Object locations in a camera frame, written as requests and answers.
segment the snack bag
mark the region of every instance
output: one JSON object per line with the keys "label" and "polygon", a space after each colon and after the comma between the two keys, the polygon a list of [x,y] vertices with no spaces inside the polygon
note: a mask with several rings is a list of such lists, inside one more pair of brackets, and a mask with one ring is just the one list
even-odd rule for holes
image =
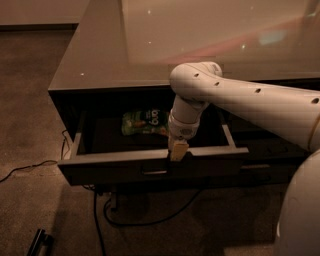
{"label": "snack bag", "polygon": [[159,109],[127,112],[122,117],[122,134],[160,134],[168,136],[169,113]]}

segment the drawer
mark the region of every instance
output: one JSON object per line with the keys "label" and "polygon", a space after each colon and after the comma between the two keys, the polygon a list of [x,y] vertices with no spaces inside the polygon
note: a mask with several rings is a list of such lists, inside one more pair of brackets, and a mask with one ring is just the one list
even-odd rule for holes
{"label": "drawer", "polygon": [[167,137],[123,136],[122,115],[83,111],[69,159],[58,166],[70,185],[130,184],[234,175],[248,157],[236,147],[223,115],[209,106],[181,162],[168,160]]}

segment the glass tabletop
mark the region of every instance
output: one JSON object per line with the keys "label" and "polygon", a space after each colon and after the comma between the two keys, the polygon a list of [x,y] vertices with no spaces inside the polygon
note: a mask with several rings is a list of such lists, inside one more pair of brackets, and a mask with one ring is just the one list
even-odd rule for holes
{"label": "glass tabletop", "polygon": [[91,0],[49,90],[169,84],[180,63],[224,77],[320,77],[317,0]]}

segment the black cable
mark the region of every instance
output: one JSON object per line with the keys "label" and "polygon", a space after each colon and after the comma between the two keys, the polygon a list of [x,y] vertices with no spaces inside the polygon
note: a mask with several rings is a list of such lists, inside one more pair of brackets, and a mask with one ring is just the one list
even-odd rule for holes
{"label": "black cable", "polygon": [[[64,137],[63,139],[63,143],[62,143],[62,148],[61,148],[61,159],[64,158],[64,156],[70,151],[70,145],[69,145],[69,142],[68,142],[68,139],[66,137],[66,135],[64,134],[65,132],[67,132],[67,130],[64,130],[62,131],[62,136]],[[67,146],[68,146],[68,150],[65,154],[63,154],[63,151],[64,151],[64,147],[65,147],[65,144],[67,143]],[[43,161],[41,162],[40,164],[33,164],[33,165],[28,165],[28,166],[24,166],[24,167],[18,167],[18,168],[15,168],[13,170],[11,170],[7,176],[5,176],[4,178],[2,178],[0,180],[0,183],[6,181],[14,172],[16,171],[21,171],[21,170],[24,170],[24,169],[28,169],[28,168],[35,168],[35,167],[39,167],[41,165],[44,165],[45,163],[52,163],[53,164],[57,164],[58,162],[55,161],[55,160],[46,160],[46,161]]]}
{"label": "black cable", "polygon": [[97,217],[97,191],[94,191],[94,198],[93,198],[93,215],[94,215],[94,221],[96,223],[96,227],[97,227],[97,231],[98,231],[98,236],[99,236],[99,241],[100,241],[100,245],[101,245],[101,251],[102,251],[102,255],[106,256],[106,250],[104,248],[104,243],[103,243],[103,238],[102,238],[102,234],[101,234],[101,230],[100,230],[100,226],[99,226],[99,221],[98,221],[98,217]]}
{"label": "black cable", "polygon": [[7,180],[12,173],[16,172],[16,171],[21,171],[21,170],[24,170],[24,169],[28,169],[28,168],[34,168],[34,167],[39,167],[41,165],[44,165],[45,163],[51,163],[49,165],[53,165],[53,164],[57,164],[57,161],[55,160],[46,160],[46,161],[43,161],[41,162],[40,164],[33,164],[33,165],[28,165],[28,166],[24,166],[24,167],[18,167],[18,168],[15,168],[13,169],[12,171],[9,172],[9,174],[7,174],[7,176],[5,176],[4,178],[2,178],[0,180],[0,183],[1,182],[4,182],[5,180]]}
{"label": "black cable", "polygon": [[192,198],[182,207],[180,208],[177,212],[169,215],[166,218],[160,219],[160,220],[156,220],[156,221],[152,221],[152,222],[147,222],[147,223],[118,223],[115,222],[113,220],[111,220],[111,218],[108,216],[108,209],[109,209],[109,203],[111,201],[111,199],[108,199],[106,201],[106,203],[104,204],[103,207],[103,215],[105,217],[105,219],[107,220],[107,222],[109,222],[110,224],[114,225],[114,226],[118,226],[118,227],[143,227],[143,226],[151,226],[151,225],[155,225],[155,224],[159,224],[165,221],[168,221],[174,217],[176,217],[178,214],[180,214],[182,211],[184,211],[193,201],[194,199],[196,199],[196,197],[201,193],[202,189],[198,190],[193,196]]}
{"label": "black cable", "polygon": [[[63,142],[62,142],[62,147],[61,147],[61,157],[60,157],[61,160],[64,159],[64,157],[66,156],[66,154],[70,151],[70,145],[69,145],[67,136],[64,134],[65,132],[67,132],[67,130],[62,131],[62,133],[61,133],[62,136],[64,137]],[[63,152],[64,152],[64,146],[65,146],[66,143],[67,143],[67,146],[68,146],[68,150],[67,150],[66,153],[63,154]]]}

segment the floor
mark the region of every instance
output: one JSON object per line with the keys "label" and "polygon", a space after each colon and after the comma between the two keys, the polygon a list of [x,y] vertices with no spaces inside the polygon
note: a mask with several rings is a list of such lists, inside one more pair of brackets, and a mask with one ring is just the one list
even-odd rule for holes
{"label": "floor", "polygon": [[[58,160],[65,129],[47,93],[73,31],[0,33],[0,179],[10,170]],[[179,215],[146,227],[116,227],[103,216],[107,255],[272,255],[287,184],[203,190]],[[196,190],[119,196],[120,223],[165,218]],[[1,255],[26,255],[37,229],[54,238],[50,255],[101,255],[92,191],[71,187],[53,163],[0,183]]]}

